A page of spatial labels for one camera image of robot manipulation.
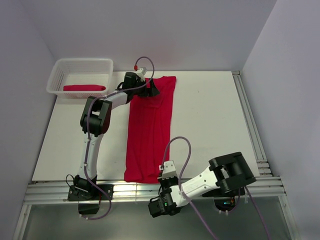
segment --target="white table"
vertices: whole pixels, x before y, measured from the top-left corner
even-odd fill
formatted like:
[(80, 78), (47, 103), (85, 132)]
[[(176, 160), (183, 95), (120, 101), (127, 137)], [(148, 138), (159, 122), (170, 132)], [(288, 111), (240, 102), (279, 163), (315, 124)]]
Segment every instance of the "white table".
[[(113, 87), (125, 72), (114, 72)], [(255, 176), (257, 162), (242, 107), (231, 72), (164, 71), (154, 78), (176, 76), (173, 99), (171, 138), (187, 137), (192, 155), (184, 178), (202, 172), (208, 160), (242, 152)], [(81, 163), (83, 132), (80, 118), (86, 99), (57, 98), (46, 131), (33, 181), (61, 181), (76, 175)], [(110, 127), (100, 145), (97, 172), (100, 180), (123, 180), (125, 172), (129, 104), (111, 113)], [(188, 155), (188, 146), (177, 140), (170, 146), (170, 159), (179, 172)]]

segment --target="white wall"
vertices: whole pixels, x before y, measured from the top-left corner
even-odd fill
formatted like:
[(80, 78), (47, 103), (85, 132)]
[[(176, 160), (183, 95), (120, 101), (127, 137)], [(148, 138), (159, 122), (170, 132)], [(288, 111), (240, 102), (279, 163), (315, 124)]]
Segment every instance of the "white wall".
[(21, 0), (56, 59), (131, 70), (240, 70), (276, 0)]
[(320, 1), (278, 0), (243, 69), (302, 239), (320, 238)]
[(12, 239), (55, 97), (54, 59), (17, 0), (0, 1), (0, 238)]

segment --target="folded red cloth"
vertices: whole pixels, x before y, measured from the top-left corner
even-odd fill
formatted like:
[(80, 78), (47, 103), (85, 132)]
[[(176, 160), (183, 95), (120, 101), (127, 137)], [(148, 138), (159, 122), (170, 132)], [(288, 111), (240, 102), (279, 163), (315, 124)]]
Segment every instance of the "folded red cloth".
[(106, 90), (105, 86), (87, 84), (87, 85), (66, 85), (63, 91), (103, 91)]
[(153, 79), (160, 94), (135, 96), (130, 102), (124, 180), (158, 183), (159, 165), (170, 141), (175, 76)]

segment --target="white plastic basket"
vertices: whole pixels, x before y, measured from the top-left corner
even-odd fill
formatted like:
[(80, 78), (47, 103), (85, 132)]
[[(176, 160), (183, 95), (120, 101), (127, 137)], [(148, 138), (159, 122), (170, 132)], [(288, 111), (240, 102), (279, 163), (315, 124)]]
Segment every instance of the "white plastic basket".
[[(62, 98), (82, 99), (101, 97), (110, 89), (114, 62), (107, 58), (62, 58), (56, 61), (50, 74), (46, 90)], [(66, 85), (101, 85), (103, 91), (64, 91)]]

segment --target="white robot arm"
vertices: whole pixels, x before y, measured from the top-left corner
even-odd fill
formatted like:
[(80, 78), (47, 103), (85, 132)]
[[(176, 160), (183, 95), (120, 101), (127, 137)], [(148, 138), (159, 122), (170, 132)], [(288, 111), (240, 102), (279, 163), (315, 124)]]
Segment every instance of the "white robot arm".
[(181, 184), (174, 161), (166, 161), (158, 178), (162, 191), (157, 200), (148, 205), (155, 218), (161, 215), (175, 215), (192, 199), (208, 192), (212, 196), (230, 197), (239, 189), (256, 181), (241, 152), (235, 152), (209, 160), (209, 166), (194, 178)]
[[(147, 69), (145, 67), (139, 68), (135, 72), (126, 72), (124, 81), (118, 86), (115, 92), (106, 98), (96, 99), (94, 96), (88, 97), (80, 120), (80, 125), (84, 133), (81, 165), (78, 174), (73, 179), (73, 186), (77, 191), (71, 191), (71, 194), (80, 195), (87, 200), (96, 197), (97, 191), (90, 181), (94, 184), (97, 182), (99, 148), (101, 140), (110, 125), (111, 111), (121, 105), (129, 103), (134, 96), (153, 97), (159, 94), (152, 78), (149, 80), (149, 87), (146, 86), (146, 72)], [(90, 140), (88, 140), (87, 131), (88, 119)], [(88, 181), (86, 176), (85, 167), (90, 181)]]

